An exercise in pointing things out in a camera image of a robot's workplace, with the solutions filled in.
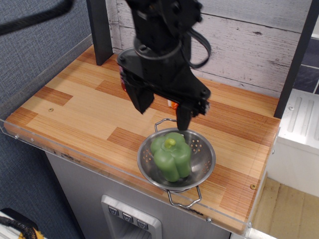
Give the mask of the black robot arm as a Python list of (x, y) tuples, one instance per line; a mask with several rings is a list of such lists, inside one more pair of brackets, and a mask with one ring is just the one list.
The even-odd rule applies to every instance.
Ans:
[(177, 103), (177, 127), (187, 130), (193, 117), (209, 110), (210, 90), (192, 73), (207, 60), (191, 62), (191, 41), (208, 53), (208, 40), (193, 29), (202, 21), (196, 0), (130, 0), (136, 36), (117, 62), (135, 108), (144, 113), (159, 95)]

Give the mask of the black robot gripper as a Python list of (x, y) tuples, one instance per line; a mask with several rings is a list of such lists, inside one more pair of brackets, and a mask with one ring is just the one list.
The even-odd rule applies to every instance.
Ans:
[(137, 54), (135, 81), (124, 80), (134, 107), (143, 114), (152, 104), (154, 94), (179, 104), (177, 128), (187, 130), (192, 116), (209, 111), (210, 90), (196, 78), (180, 53), (159, 60)]

